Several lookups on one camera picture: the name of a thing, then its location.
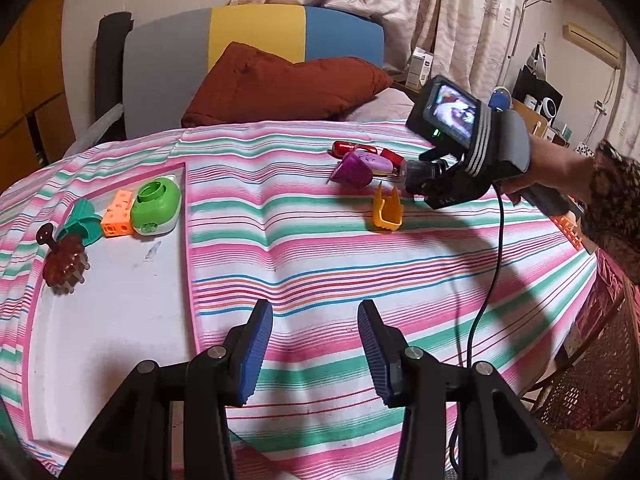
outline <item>camera screen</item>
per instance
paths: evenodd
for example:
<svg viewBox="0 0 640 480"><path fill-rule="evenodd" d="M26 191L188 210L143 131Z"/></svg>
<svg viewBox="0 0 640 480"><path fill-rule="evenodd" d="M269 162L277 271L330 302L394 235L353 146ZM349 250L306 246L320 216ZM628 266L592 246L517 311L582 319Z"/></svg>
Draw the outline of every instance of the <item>camera screen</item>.
<svg viewBox="0 0 640 480"><path fill-rule="evenodd" d="M433 105L433 115L449 128L447 133L459 144L469 147L476 120L476 105L455 88L443 84Z"/></svg>

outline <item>yellow plastic claw toy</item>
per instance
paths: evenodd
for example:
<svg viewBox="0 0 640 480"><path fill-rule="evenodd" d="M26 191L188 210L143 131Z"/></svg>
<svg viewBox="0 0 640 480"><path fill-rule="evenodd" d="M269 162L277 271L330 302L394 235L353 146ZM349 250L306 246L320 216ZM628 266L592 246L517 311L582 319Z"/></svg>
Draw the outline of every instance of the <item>yellow plastic claw toy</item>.
<svg viewBox="0 0 640 480"><path fill-rule="evenodd" d="M404 208L400 203L398 188L394 186L391 196L382 198L382 182L373 196L373 223L376 227L395 231L402 225Z"/></svg>

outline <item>striped bedsheet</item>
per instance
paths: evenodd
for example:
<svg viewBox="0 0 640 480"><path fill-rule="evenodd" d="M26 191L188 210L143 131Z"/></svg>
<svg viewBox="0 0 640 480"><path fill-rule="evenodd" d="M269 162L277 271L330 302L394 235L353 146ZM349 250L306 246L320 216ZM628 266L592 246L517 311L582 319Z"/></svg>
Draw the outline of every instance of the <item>striped bedsheet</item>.
<svg viewBox="0 0 640 480"><path fill-rule="evenodd" d="M105 144L31 175L0 199L0 394L24 445L52 471L66 457L30 440L23 390L28 334L45 250L34 241L75 200L183 164L188 279L198 351L273 303L273 333L256 393L227 410L240 478L386 479L402 410L376 397L356 326L361 300L438 359L464 359L466 336L495 267L498 202L432 211L403 199L396 232L371 225L373 185L328 177L334 140L417 156L424 142L397 123L264 122L173 130ZM387 190L392 184L384 181ZM535 208L505 204L503 268L474 339L516 391L544 371L594 279ZM454 409L447 410L449 427Z"/></svg>

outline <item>patterned sleeve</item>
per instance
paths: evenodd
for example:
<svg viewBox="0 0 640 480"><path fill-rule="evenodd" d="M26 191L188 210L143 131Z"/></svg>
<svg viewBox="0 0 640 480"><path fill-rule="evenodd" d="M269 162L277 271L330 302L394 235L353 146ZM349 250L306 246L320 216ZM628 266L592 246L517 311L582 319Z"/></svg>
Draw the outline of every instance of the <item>patterned sleeve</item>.
<svg viewBox="0 0 640 480"><path fill-rule="evenodd" d="M640 163L606 140L596 150L591 204L581 224L582 232L640 283Z"/></svg>

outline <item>yellow toy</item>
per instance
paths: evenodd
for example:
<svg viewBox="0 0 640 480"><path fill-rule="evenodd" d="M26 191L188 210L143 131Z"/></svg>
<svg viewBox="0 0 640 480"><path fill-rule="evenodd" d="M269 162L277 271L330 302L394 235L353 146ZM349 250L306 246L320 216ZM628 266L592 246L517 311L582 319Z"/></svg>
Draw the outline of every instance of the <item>yellow toy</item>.
<svg viewBox="0 0 640 480"><path fill-rule="evenodd" d="M394 186L391 196L382 198L382 182L373 196L373 223L376 227L395 231L402 225L404 208L400 203L398 188Z"/></svg>
<svg viewBox="0 0 640 480"><path fill-rule="evenodd" d="M133 234L130 220L132 200L133 191L126 189L118 190L100 222L100 226L106 237Z"/></svg>

